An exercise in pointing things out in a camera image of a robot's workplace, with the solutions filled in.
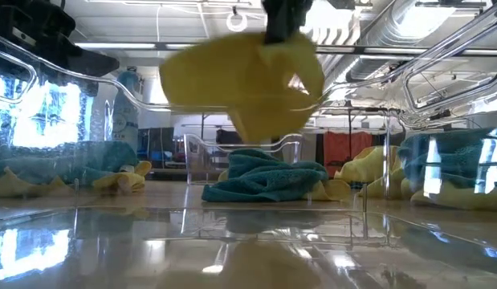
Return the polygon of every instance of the reflective floor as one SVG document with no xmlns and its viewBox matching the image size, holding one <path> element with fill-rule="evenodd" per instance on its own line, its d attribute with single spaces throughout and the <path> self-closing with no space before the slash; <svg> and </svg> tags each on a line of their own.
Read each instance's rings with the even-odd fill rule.
<svg viewBox="0 0 497 289">
<path fill-rule="evenodd" d="M 497 250 L 382 214 L 59 210 L 0 221 L 0 288 L 497 288 Z"/>
</svg>

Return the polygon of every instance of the microfiber cloth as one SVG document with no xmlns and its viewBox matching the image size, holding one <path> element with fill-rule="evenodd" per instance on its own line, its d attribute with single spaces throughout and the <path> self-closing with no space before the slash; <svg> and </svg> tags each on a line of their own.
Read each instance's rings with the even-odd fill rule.
<svg viewBox="0 0 497 289">
<path fill-rule="evenodd" d="M 435 140 L 441 158 L 435 164 L 441 169 L 440 178 L 450 181 L 455 187 L 474 187 L 483 143 L 490 131 L 491 128 L 481 128 L 425 133 L 404 140 L 397 155 L 403 164 L 405 177 L 413 183 L 423 182 L 430 140 Z"/>
<path fill-rule="evenodd" d="M 322 165 L 297 162 L 289 165 L 258 149 L 238 149 L 229 155 L 226 181 L 203 190 L 202 200 L 256 202 L 300 200 L 315 183 L 327 180 Z"/>
<path fill-rule="evenodd" d="M 270 45 L 264 45 L 264 37 L 260 32 L 235 33 L 170 56 L 160 66 L 168 101 L 226 108 L 245 143 L 298 131 L 323 92 L 316 47 L 300 33 Z M 289 87 L 295 75 L 305 91 Z"/>
<path fill-rule="evenodd" d="M 139 189 L 150 167 L 140 163 L 130 146 L 121 141 L 85 141 L 50 149 L 2 147 L 0 157 L 0 184 L 13 183 L 8 188 L 1 185 L 0 196 L 4 192 L 37 192 L 46 184 L 69 184 L 75 179 L 79 185 L 96 189 L 116 184 Z M 134 171 L 120 173 L 126 165 Z"/>
</svg>

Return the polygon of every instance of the teal towel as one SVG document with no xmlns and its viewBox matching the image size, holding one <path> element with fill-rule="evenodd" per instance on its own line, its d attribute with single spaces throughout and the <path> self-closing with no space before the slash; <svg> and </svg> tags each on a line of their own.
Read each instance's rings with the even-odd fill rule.
<svg viewBox="0 0 497 289">
<path fill-rule="evenodd" d="M 80 185 L 120 171 L 122 165 L 136 166 L 139 161 L 132 148 L 123 141 L 83 141 L 54 148 L 0 148 L 0 177 L 4 168 L 34 185 L 48 184 L 59 176 L 66 183 L 79 180 Z"/>
<path fill-rule="evenodd" d="M 479 176 L 479 172 L 485 173 L 488 168 L 488 165 L 479 163 L 480 157 L 483 154 L 487 156 L 493 153 L 493 149 L 497 146 L 497 138 L 492 138 L 497 132 L 492 130 L 492 128 L 479 128 L 423 133 L 404 140 L 397 154 L 401 159 L 405 176 L 412 182 L 422 183 L 426 167 L 435 166 L 440 168 L 440 174 L 430 177 L 450 181 L 459 188 L 474 187 L 480 177 L 483 178 L 481 181 L 485 180 L 485 174 Z M 441 158 L 438 164 L 427 162 L 430 139 L 435 140 Z M 485 140 L 489 140 L 491 145 L 484 146 Z"/>
<path fill-rule="evenodd" d="M 203 189 L 213 202 L 294 201 L 311 191 L 328 173 L 315 162 L 286 164 L 259 149 L 238 149 L 229 155 L 228 180 Z"/>
</svg>

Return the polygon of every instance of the blue towel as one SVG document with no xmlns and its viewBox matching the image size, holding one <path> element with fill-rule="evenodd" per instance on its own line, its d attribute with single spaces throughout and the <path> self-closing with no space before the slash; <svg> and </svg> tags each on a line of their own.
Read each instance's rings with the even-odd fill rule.
<svg viewBox="0 0 497 289">
<path fill-rule="evenodd" d="M 286 164 L 259 149 L 238 149 L 229 155 L 228 180 L 206 187 L 202 200 L 215 202 L 294 201 L 328 179 L 315 162 Z"/>
<path fill-rule="evenodd" d="M 459 188 L 474 187 L 479 178 L 479 169 L 484 169 L 485 172 L 486 168 L 479 164 L 484 141 L 490 140 L 491 149 L 497 145 L 497 140 L 489 137 L 493 135 L 492 128 L 418 134 L 404 140 L 397 154 L 403 164 L 405 177 L 412 182 L 421 183 L 428 165 L 426 160 L 430 139 L 435 139 L 441 158 L 440 163 L 430 164 L 440 168 L 440 175 L 435 177 L 450 181 Z"/>
<path fill-rule="evenodd" d="M 79 179 L 84 186 L 111 173 L 122 165 L 136 166 L 139 161 L 132 148 L 122 141 L 84 141 L 54 148 L 0 148 L 0 176 L 4 168 L 33 185 L 50 183 L 59 176 L 66 183 Z"/>
</svg>

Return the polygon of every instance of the ductwork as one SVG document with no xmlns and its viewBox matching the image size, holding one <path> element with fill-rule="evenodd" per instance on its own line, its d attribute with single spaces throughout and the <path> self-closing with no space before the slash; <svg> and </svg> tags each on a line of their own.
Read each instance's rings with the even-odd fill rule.
<svg viewBox="0 0 497 289">
<path fill-rule="evenodd" d="M 454 8 L 417 7 L 417 0 L 396 0 L 380 20 L 360 39 L 361 46 L 414 46 L 437 30 Z M 327 74 L 326 83 L 358 82 L 387 64 L 385 59 L 362 59 L 346 55 Z"/>
</svg>

